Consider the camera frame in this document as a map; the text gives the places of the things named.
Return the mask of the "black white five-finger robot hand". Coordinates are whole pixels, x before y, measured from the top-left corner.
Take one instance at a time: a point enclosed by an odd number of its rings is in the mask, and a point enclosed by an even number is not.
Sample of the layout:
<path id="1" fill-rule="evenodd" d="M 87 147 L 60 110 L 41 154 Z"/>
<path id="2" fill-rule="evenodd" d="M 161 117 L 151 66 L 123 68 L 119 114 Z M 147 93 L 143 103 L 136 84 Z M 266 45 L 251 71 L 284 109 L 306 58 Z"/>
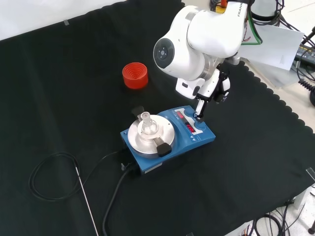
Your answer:
<path id="1" fill-rule="evenodd" d="M 215 69 L 213 75 L 205 82 L 197 93 L 198 104 L 193 117 L 199 122 L 203 122 L 204 111 L 207 104 L 214 100 L 216 103 L 224 102 L 229 95 L 230 80 L 229 73 Z"/>

